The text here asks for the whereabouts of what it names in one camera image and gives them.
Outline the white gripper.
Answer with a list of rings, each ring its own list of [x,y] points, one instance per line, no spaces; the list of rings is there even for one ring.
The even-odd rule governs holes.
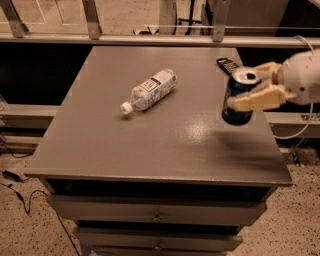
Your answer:
[[[267,62],[255,66],[254,70],[262,80],[270,80],[273,84],[277,84],[279,80],[285,90],[270,85],[262,90],[230,97],[227,105],[236,112],[276,109],[283,105],[286,99],[297,105],[320,102],[319,49],[294,54],[285,60],[282,66],[280,63]]]

